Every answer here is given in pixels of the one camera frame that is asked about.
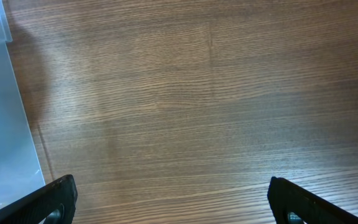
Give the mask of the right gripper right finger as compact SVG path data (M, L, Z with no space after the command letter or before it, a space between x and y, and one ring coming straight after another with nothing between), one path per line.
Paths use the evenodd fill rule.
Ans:
M358 223L357 216L282 177L271 178L267 198L277 223Z

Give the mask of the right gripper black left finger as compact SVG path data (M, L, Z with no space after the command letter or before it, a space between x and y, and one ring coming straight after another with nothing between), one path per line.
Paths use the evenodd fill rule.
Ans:
M0 209L1 223L67 223L76 211L78 192L74 177L64 175Z

